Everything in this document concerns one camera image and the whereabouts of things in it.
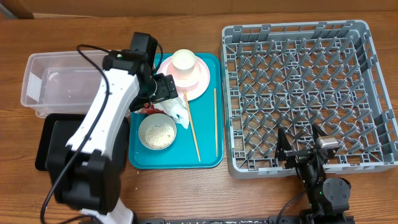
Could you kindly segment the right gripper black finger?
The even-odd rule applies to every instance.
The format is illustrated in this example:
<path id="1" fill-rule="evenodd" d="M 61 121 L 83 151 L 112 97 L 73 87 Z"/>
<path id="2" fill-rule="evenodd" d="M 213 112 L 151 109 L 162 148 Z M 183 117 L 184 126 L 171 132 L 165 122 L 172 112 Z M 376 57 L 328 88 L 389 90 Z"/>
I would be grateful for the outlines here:
<path id="1" fill-rule="evenodd" d="M 312 136 L 313 136 L 313 141 L 316 142 L 319 137 L 326 136 L 327 133 L 322 130 L 319 125 L 316 123 L 312 123 Z"/>
<path id="2" fill-rule="evenodd" d="M 286 152 L 291 151 L 291 145 L 285 135 L 285 131 L 282 127 L 278 128 L 277 135 L 277 146 L 275 150 L 275 158 L 278 158 L 280 161 L 285 161 L 287 159 Z"/>

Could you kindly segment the white napkin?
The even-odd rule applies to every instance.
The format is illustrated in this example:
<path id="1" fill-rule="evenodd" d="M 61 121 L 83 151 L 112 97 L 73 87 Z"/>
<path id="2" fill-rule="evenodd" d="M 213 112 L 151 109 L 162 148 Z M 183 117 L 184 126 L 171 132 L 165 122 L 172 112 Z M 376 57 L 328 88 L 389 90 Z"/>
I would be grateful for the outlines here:
<path id="1" fill-rule="evenodd" d="M 181 98 L 176 97 L 156 103 L 154 108 L 163 111 L 166 115 L 170 116 L 175 123 L 181 124 L 185 129 L 189 127 L 190 121 L 186 102 Z"/>

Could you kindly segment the red snack wrapper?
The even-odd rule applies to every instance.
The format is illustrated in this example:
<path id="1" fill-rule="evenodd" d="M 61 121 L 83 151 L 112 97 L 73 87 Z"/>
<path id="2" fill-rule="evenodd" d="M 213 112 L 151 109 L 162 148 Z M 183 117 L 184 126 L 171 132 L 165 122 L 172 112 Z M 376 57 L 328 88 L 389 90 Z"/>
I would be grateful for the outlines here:
<path id="1" fill-rule="evenodd" d="M 139 110 L 136 110 L 135 113 L 150 115 L 150 114 L 156 114 L 156 113 L 164 114 L 164 111 L 155 108 L 154 105 L 150 105 L 148 108 L 141 108 Z"/>

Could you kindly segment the grey bowl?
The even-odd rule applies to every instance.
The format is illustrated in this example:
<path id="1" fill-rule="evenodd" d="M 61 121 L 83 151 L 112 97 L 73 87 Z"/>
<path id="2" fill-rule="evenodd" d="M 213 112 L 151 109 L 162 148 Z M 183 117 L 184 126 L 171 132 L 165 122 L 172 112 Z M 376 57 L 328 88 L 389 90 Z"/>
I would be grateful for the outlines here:
<path id="1" fill-rule="evenodd" d="M 166 114 L 149 115 L 139 125 L 138 136 L 140 142 L 153 151 L 169 147 L 174 142 L 176 135 L 176 124 Z"/>

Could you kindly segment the pile of rice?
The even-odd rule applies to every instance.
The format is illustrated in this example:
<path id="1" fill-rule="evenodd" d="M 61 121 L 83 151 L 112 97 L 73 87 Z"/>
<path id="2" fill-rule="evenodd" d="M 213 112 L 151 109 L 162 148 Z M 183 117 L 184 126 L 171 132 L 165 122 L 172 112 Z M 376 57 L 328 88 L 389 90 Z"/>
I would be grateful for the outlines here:
<path id="1" fill-rule="evenodd" d="M 175 131 L 167 123 L 155 123 L 151 125 L 144 135 L 148 146 L 152 149 L 163 149 L 168 147 L 175 138 Z"/>

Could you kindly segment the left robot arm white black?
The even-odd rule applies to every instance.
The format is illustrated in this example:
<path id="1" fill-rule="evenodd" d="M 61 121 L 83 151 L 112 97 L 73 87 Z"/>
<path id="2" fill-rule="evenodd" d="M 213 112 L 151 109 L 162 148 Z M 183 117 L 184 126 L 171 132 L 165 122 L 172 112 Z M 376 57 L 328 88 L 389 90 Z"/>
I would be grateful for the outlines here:
<path id="1" fill-rule="evenodd" d="M 50 199 L 80 211 L 79 218 L 96 223 L 137 223 L 136 214 L 120 199 L 120 171 L 112 156 L 114 142 L 126 111 L 178 96 L 171 75 L 158 71 L 155 62 L 162 46 L 150 34 L 135 32 L 130 47 L 109 50 L 101 66 L 97 94 L 76 132 L 60 149 L 51 149 L 46 158 L 52 188 L 40 210 Z"/>

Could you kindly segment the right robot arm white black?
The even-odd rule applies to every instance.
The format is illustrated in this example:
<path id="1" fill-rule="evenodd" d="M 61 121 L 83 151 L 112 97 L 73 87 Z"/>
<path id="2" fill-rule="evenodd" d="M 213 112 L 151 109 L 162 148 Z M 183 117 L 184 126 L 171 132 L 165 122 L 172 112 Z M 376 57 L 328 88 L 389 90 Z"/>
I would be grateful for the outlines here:
<path id="1" fill-rule="evenodd" d="M 278 129 L 275 158 L 285 162 L 286 169 L 295 169 L 304 184 L 299 193 L 280 210 L 276 223 L 354 223 L 354 217 L 345 215 L 349 210 L 351 184 L 339 177 L 326 176 L 323 165 L 335 156 L 339 143 L 324 132 L 319 125 L 312 124 L 314 145 L 307 149 L 292 149 L 283 128 Z M 306 195 L 309 209 L 301 210 L 295 217 L 284 216 L 286 208 L 300 197 Z"/>

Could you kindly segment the grey dishwasher rack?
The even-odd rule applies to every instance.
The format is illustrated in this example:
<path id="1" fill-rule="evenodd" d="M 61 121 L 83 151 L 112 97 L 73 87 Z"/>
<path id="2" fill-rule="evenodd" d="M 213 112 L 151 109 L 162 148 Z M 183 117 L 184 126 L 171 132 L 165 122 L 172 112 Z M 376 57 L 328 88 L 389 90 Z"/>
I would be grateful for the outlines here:
<path id="1" fill-rule="evenodd" d="M 338 141 L 328 173 L 397 166 L 396 116 L 366 22 L 226 26 L 220 56 L 232 177 L 292 175 L 274 157 L 278 129 L 301 150 L 313 124 Z"/>

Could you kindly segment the clear plastic waste bin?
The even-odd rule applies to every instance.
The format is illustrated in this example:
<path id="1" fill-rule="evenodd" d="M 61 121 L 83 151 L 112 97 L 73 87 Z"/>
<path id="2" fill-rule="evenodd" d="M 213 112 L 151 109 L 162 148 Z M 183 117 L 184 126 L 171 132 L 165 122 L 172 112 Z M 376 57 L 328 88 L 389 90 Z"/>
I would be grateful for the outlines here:
<path id="1" fill-rule="evenodd" d="M 52 113 L 86 114 L 101 88 L 105 52 L 45 52 L 29 56 L 21 89 L 21 105 L 44 118 Z"/>

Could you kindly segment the small pink saucer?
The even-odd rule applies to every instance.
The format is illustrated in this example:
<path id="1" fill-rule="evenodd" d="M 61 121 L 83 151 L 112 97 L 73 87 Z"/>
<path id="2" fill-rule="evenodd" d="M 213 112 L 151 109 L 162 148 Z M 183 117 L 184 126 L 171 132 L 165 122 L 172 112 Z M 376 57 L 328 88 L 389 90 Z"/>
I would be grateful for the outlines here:
<path id="1" fill-rule="evenodd" d="M 186 88 L 195 85 L 199 81 L 201 67 L 198 62 L 195 62 L 193 66 L 187 70 L 181 70 L 177 68 L 173 62 L 170 62 L 167 67 L 167 74 L 173 77 L 177 87 Z"/>

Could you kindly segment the white cup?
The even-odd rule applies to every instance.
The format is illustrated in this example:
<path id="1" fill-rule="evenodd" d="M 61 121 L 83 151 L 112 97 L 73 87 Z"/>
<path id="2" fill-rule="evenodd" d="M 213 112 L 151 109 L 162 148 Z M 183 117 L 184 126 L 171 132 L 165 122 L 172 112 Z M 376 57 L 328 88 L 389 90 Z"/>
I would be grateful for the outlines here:
<path id="1" fill-rule="evenodd" d="M 188 79 L 196 64 L 195 54 L 188 49 L 180 49 L 172 55 L 174 75 L 182 79 Z"/>

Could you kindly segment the large pink plate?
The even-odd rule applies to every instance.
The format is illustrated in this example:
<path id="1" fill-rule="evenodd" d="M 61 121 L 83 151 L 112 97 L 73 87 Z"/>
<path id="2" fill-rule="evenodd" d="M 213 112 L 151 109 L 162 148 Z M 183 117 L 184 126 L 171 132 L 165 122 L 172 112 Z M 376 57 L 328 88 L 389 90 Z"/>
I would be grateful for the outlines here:
<path id="1" fill-rule="evenodd" d="M 187 92 L 188 101 L 194 100 L 200 97 L 210 84 L 210 69 L 209 66 L 204 61 L 205 54 L 196 54 L 196 62 L 198 62 L 199 66 L 201 67 L 201 74 L 199 77 L 199 81 L 190 87 L 182 88 L 177 87 L 178 97 L 184 99 L 183 91 Z M 170 62 L 172 62 L 172 56 L 167 57 L 161 64 L 159 68 L 159 73 L 163 73 L 164 75 L 167 74 L 167 67 L 169 66 Z"/>

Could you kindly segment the teal serving tray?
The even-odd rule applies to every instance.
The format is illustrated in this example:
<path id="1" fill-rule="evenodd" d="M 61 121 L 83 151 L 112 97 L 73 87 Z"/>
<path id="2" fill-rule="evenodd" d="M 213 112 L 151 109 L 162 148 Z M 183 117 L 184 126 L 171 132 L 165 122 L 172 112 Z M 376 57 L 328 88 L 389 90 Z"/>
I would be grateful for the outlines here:
<path id="1" fill-rule="evenodd" d="M 138 169 L 192 169 L 212 168 L 223 159 L 223 96 L 220 74 L 220 61 L 209 53 L 204 61 L 210 69 L 210 84 L 200 97 L 189 101 L 195 133 L 200 150 L 201 162 L 198 161 L 191 128 L 177 124 L 177 135 L 167 148 L 153 151 L 146 148 L 139 140 L 138 130 L 144 114 L 131 113 L 128 157 L 130 163 Z M 215 154 L 215 113 L 213 90 L 217 92 L 218 113 L 218 157 Z"/>

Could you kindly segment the black plastic tray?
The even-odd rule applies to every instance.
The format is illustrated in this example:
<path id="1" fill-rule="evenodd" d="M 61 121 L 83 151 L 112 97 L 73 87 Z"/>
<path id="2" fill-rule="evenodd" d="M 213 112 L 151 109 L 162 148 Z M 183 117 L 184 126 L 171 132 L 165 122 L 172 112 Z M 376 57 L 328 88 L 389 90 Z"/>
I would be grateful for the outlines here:
<path id="1" fill-rule="evenodd" d="M 35 168 L 37 170 L 46 171 L 45 162 L 51 141 L 53 141 L 55 146 L 66 145 L 84 117 L 84 114 L 52 113 L 45 118 L 35 159 Z"/>

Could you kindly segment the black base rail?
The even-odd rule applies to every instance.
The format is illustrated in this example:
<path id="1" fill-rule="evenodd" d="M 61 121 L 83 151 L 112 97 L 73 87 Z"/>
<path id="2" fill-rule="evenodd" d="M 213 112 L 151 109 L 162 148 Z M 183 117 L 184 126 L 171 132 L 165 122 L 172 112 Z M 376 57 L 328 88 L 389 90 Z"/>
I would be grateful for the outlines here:
<path id="1" fill-rule="evenodd" d="M 281 216 L 277 222 L 277 216 L 268 218 L 242 218 L 242 219 L 201 219 L 201 220 L 165 220 L 163 218 L 139 219 L 138 224 L 299 224 L 305 223 L 298 216 Z"/>

